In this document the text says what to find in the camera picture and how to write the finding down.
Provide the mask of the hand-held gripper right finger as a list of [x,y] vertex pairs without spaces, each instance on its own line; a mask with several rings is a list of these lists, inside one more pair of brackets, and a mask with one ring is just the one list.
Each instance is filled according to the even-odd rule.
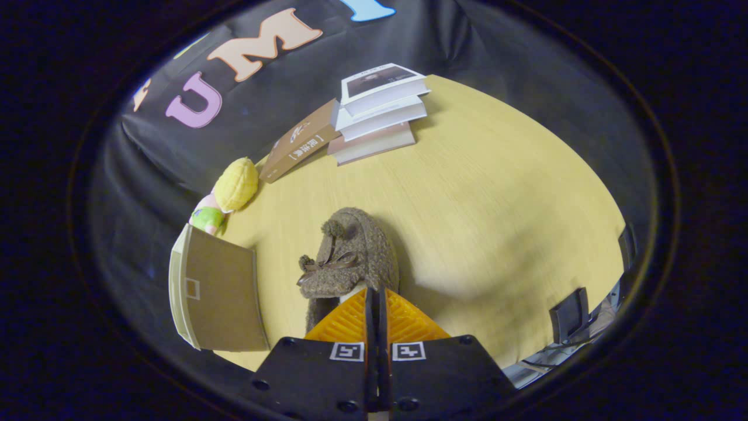
[[379,291],[379,407],[390,420],[478,420],[517,389],[474,335]]

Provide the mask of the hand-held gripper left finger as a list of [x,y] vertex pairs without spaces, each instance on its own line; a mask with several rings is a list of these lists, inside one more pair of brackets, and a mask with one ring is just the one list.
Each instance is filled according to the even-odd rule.
[[376,413],[379,293],[360,295],[362,339],[283,337],[251,377],[249,401],[293,420],[367,420]]

